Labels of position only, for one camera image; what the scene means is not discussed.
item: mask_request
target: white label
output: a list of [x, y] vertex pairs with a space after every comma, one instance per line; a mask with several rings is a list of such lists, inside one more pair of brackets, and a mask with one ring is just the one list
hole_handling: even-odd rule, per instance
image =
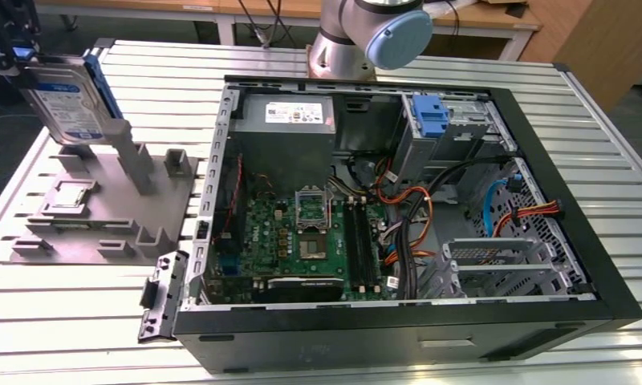
[[185, 10], [214, 10], [211, 6], [183, 6]]
[[324, 124], [321, 103], [267, 104], [267, 123]]
[[397, 289], [400, 287], [400, 278], [398, 277], [388, 277], [386, 286], [392, 289]]
[[100, 122], [95, 113], [84, 106], [80, 92], [35, 91], [50, 111], [58, 127], [79, 139], [102, 138]]
[[390, 182], [396, 183], [397, 182], [397, 175], [393, 171], [388, 170], [386, 171], [386, 178], [390, 180]]

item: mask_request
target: metal rail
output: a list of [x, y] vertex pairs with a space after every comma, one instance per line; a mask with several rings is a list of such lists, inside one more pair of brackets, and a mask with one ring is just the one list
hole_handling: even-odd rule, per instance
[[[102, 56], [134, 139], [153, 154], [209, 156], [226, 74], [305, 76], [305, 52], [118, 41]], [[380, 80], [507, 87], [642, 305], [642, 161], [575, 79], [551, 65], [420, 58]], [[588, 335], [527, 360], [372, 370], [211, 376], [181, 344], [137, 344], [145, 278], [137, 266], [11, 265], [14, 237], [35, 213], [60, 164], [38, 140], [0, 198], [0, 383], [642, 383], [642, 321]], [[95, 151], [111, 151], [95, 148]], [[198, 175], [205, 176], [203, 160]], [[205, 179], [197, 180], [195, 193]], [[187, 214], [198, 213], [191, 199]], [[194, 228], [186, 219], [185, 233]]]

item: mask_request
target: table leg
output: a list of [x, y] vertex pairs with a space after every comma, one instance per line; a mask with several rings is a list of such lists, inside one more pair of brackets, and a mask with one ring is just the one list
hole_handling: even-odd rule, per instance
[[528, 41], [533, 35], [532, 30], [519, 30], [515, 37], [507, 42], [505, 49], [503, 50], [503, 55], [500, 55], [500, 60], [517, 61], [527, 48]]
[[74, 19], [67, 14], [60, 14], [62, 22], [64, 23], [64, 29], [71, 32], [79, 28], [79, 17], [74, 16]]
[[222, 46], [235, 45], [235, 18], [226, 14], [217, 14], [217, 27], [219, 28], [219, 41]]

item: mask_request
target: floor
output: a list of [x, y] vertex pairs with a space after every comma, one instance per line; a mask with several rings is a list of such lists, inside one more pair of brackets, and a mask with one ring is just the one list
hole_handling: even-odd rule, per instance
[[[43, 49], [56, 53], [82, 54], [95, 44], [96, 39], [104, 37], [199, 43], [197, 29], [202, 36], [202, 43], [219, 43], [215, 25], [209, 23], [194, 25], [191, 22], [179, 21], [82, 17], [79, 18], [79, 28], [74, 32], [64, 30], [56, 15], [43, 15], [40, 23], [43, 26], [40, 38]], [[283, 29], [278, 29], [274, 38], [277, 47], [303, 47], [314, 42], [316, 29], [294, 27], [290, 32], [294, 42], [283, 36]], [[259, 45], [246, 26], [239, 26], [237, 35], [239, 44]], [[0, 116], [15, 115], [0, 118], [0, 192], [40, 131], [40, 122], [32, 114], [20, 94], [0, 77]], [[642, 157], [642, 96], [640, 90], [631, 91], [609, 116]]]

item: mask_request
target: metal bracket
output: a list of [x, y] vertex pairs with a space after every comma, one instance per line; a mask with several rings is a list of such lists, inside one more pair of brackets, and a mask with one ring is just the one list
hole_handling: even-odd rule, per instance
[[175, 251], [159, 257], [154, 276], [146, 281], [141, 306], [146, 308], [138, 342], [175, 341], [174, 324], [181, 304], [181, 289], [189, 254]]

